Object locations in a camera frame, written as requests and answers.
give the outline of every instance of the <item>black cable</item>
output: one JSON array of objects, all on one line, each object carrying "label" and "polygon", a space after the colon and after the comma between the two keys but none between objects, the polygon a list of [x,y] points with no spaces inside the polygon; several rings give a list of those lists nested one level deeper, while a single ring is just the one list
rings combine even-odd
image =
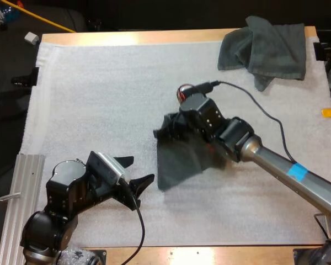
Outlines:
[{"label": "black cable", "polygon": [[126,190],[128,192],[130,198],[132,199],[132,201],[133,201],[133,203],[135,205],[136,211],[137,211],[138,218],[140,219],[141,228],[142,228],[142,236],[141,236],[140,244],[139,244],[138,248],[136,249],[136,251],[126,261],[124,261],[121,264],[121,265],[125,265],[129,261],[131,261],[138,254],[138,252],[140,251],[140,249],[141,249],[141,247],[143,245],[143,241],[145,240],[145,224],[143,223],[143,218],[142,218],[140,209],[138,208],[138,205],[137,205],[135,196],[133,195],[133,193],[132,193],[129,185],[126,183],[126,181],[123,178],[120,178],[119,179],[119,183],[124,188],[124,190]]},{"label": "black cable", "polygon": [[212,82],[211,84],[213,84],[214,86],[216,86],[217,84],[227,84],[229,86],[232,86],[232,87],[235,87],[241,91],[243,91],[244,93],[246,93],[251,99],[252,101],[256,104],[256,106],[258,106],[258,108],[268,117],[270,118],[271,120],[274,120],[275,122],[277,122],[279,125],[280,125],[280,130],[281,130],[281,135],[282,135],[282,143],[283,143],[283,148],[287,154],[287,156],[289,157],[289,159],[293,162],[293,163],[296,163],[295,159],[291,156],[291,154],[289,153],[288,151],[288,148],[287,148],[287,145],[286,145],[286,137],[285,137],[285,133],[283,131],[283,125],[282,125],[282,122],[271,116],[269,113],[266,112],[266,110],[264,110],[263,107],[261,107],[261,105],[256,101],[256,99],[253,97],[253,95],[251,95],[248,91],[246,91],[244,88],[240,87],[240,86],[237,86],[235,84],[232,84],[232,83],[229,83],[229,82],[225,82],[225,81],[215,81],[215,82]]},{"label": "black cable", "polygon": [[328,239],[329,236],[327,235],[325,228],[322,226],[321,222],[317,218],[318,216],[324,216],[324,215],[323,214],[314,214],[314,219],[318,223],[318,225],[320,226],[320,228],[321,228],[322,232],[324,233],[326,239]]},{"label": "black cable", "polygon": [[77,28],[76,28],[76,24],[75,24],[75,20],[73,20],[72,16],[71,16],[71,13],[70,13],[70,10],[68,8],[66,8],[66,12],[67,14],[69,15],[71,21],[72,21],[72,25],[73,25],[73,28],[74,30],[77,32]]}]

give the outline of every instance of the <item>white object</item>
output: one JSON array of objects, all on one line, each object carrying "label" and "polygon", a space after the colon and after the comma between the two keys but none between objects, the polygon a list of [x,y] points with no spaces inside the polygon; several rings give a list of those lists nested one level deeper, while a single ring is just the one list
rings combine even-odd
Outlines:
[{"label": "white object", "polygon": [[25,39],[25,41],[27,41],[28,43],[31,43],[33,45],[36,45],[36,43],[39,41],[39,37],[32,32],[28,32],[26,34],[26,36],[24,37],[24,39]]},{"label": "white object", "polygon": [[[177,112],[177,88],[224,80],[249,90],[284,125],[292,156],[331,181],[331,108],[324,63],[307,39],[304,81],[274,79],[264,92],[246,69],[221,72],[221,42],[75,47],[41,44],[21,153],[46,155],[37,210],[46,204],[45,183],[59,162],[86,161],[91,150],[135,157],[131,178],[154,173],[141,196],[145,246],[318,244],[319,211],[252,162],[208,169],[161,192],[157,187],[154,129]],[[286,156],[279,126],[242,91],[220,85],[209,97],[221,113],[247,121],[263,144]],[[138,246],[137,213],[108,200],[78,217],[71,242],[79,247]]]}]

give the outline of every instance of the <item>gray cloth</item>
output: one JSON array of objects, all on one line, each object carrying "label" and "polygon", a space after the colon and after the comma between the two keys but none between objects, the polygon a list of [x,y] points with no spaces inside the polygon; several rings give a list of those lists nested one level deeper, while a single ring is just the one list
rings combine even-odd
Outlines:
[{"label": "gray cloth", "polygon": [[248,27],[227,34],[218,70],[245,67],[255,76],[255,87],[265,90],[275,78],[304,80],[304,24],[274,25],[259,17],[246,18]]}]

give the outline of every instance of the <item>table surface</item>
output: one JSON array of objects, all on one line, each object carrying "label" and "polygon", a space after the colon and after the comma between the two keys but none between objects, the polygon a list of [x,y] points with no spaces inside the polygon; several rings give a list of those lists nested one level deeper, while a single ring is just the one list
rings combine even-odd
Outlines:
[{"label": "table surface", "polygon": [[[235,29],[126,31],[108,33],[44,34],[42,42],[73,46],[125,46],[138,44],[219,41]],[[313,26],[305,27],[305,36],[316,36]],[[294,248],[314,246],[201,246],[144,247],[131,264],[280,264],[293,265]],[[134,251],[133,247],[107,249],[107,263],[121,264]]]}]

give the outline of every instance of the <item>metal bracket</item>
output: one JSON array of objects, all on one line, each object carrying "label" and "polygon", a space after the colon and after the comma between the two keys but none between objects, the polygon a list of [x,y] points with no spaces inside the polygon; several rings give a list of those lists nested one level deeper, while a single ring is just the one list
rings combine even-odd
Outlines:
[{"label": "metal bracket", "polygon": [[0,197],[0,202],[7,202],[10,199],[19,199],[19,198],[21,198],[21,192],[16,192],[13,194],[8,194]]},{"label": "metal bracket", "polygon": [[7,202],[0,242],[0,265],[23,265],[20,239],[22,229],[36,208],[45,156],[18,155],[10,194],[0,198]]}]

